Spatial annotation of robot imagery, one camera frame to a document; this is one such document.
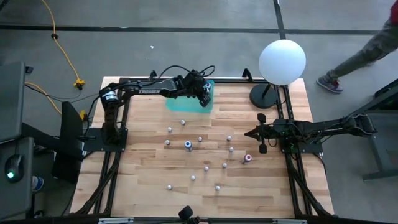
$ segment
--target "person's leg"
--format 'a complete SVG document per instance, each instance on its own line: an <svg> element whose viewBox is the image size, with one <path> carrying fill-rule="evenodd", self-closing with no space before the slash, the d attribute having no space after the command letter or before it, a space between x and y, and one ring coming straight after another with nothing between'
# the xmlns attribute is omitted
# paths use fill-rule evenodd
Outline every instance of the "person's leg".
<svg viewBox="0 0 398 224"><path fill-rule="evenodd" d="M347 75L365 65L382 59L398 48L398 26L388 20L382 30L355 55L317 80L317 83L333 93L341 93L343 87L338 78Z"/></svg>

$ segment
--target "shoe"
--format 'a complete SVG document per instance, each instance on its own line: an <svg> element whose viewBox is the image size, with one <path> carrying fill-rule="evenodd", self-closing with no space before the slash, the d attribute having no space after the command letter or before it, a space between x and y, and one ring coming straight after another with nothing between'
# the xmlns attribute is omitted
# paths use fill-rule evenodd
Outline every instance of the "shoe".
<svg viewBox="0 0 398 224"><path fill-rule="evenodd" d="M344 90L339 81L328 82L325 80L325 77L319 77L317 84L331 91L332 93L341 93Z"/></svg>

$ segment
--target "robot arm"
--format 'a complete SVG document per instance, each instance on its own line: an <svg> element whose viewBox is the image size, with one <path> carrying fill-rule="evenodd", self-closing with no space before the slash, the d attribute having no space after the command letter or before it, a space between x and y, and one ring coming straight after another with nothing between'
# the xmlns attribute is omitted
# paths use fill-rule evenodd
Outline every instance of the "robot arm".
<svg viewBox="0 0 398 224"><path fill-rule="evenodd" d="M205 85L205 78L194 70L185 77L179 75L161 82L126 81L124 83L110 83L99 91L105 113L105 122L102 127L104 142L108 144L119 142L120 132L116 125L116 112L130 97L134 95L162 95L166 98L197 97L202 107L205 107L211 100L209 89L205 88ZM116 90L124 92L120 99L116 95Z"/></svg>
<svg viewBox="0 0 398 224"><path fill-rule="evenodd" d="M272 124L265 124L266 116L260 113L257 115L257 119L260 125L244 135L262 142L260 145L261 153L267 152L267 147L264 144L265 139L285 139L292 144L298 142L312 144L325 136L337 134L369 136L376 132L372 121L365 114L356 114L337 120L317 123L276 119Z"/></svg>

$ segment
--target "gray floor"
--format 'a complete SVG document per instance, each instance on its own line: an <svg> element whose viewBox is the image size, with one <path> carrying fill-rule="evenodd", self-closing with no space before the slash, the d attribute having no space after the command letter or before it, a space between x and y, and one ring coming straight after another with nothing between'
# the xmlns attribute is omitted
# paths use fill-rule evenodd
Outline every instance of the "gray floor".
<svg viewBox="0 0 398 224"><path fill-rule="evenodd" d="M280 0L288 29L377 30L388 18L394 1ZM73 26L277 28L272 0L48 0L55 20ZM12 0L0 12L0 22L50 24L38 0ZM49 31L0 30L0 58L23 60L35 68L28 81L56 96L76 96L76 80ZM201 69L216 65L215 76L237 77L244 68L258 76L258 56L278 34L58 32L86 85L82 96L96 93L106 75L148 75L169 65ZM398 53L372 67L341 79L345 92L332 95L315 85L318 76L359 50L367 35L288 35L307 54L303 77L314 121L340 118L364 105L371 95L397 78ZM170 75L180 71L170 71ZM91 100L75 103L87 110ZM60 116L47 99L25 91L24 122L58 135ZM324 143L328 183L335 213L341 217L398 222L398 178L363 182L376 171L368 141L335 136ZM59 215L70 194L45 194L47 214Z"/></svg>

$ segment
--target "wooden tabletop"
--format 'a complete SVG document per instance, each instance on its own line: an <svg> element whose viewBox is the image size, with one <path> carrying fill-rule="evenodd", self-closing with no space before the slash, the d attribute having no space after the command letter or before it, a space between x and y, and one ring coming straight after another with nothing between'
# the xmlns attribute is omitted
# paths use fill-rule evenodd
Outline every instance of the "wooden tabletop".
<svg viewBox="0 0 398 224"><path fill-rule="evenodd" d="M117 83L119 78L104 77L102 87ZM177 217L189 205L201 217L293 217L286 163L279 145L271 147L267 142L268 153L260 154L259 143L243 136L258 125L258 113L267 116L267 123L278 118L276 106L261 110L250 103L252 87L252 84L217 83L210 114L170 111L162 96L133 96L127 118L129 136L120 161L112 216ZM289 90L295 119L311 121L303 80L293 82ZM101 127L103 115L98 102L94 127ZM168 133L168 127L173 128L172 133ZM228 142L227 136L232 136L232 141ZM192 152L185 150L185 141L192 142ZM230 147L234 147L232 153L228 151ZM242 165L245 154L251 154L253 160ZM97 187L103 157L103 152L95 152L83 161L71 212L81 208ZM321 162L314 155L304 154L303 164L308 187L324 208L333 213ZM203 170L205 166L210 168L208 172ZM169 184L172 190L166 189ZM215 190L217 185L221 187L219 191ZM301 190L298 197L304 211Z"/></svg>

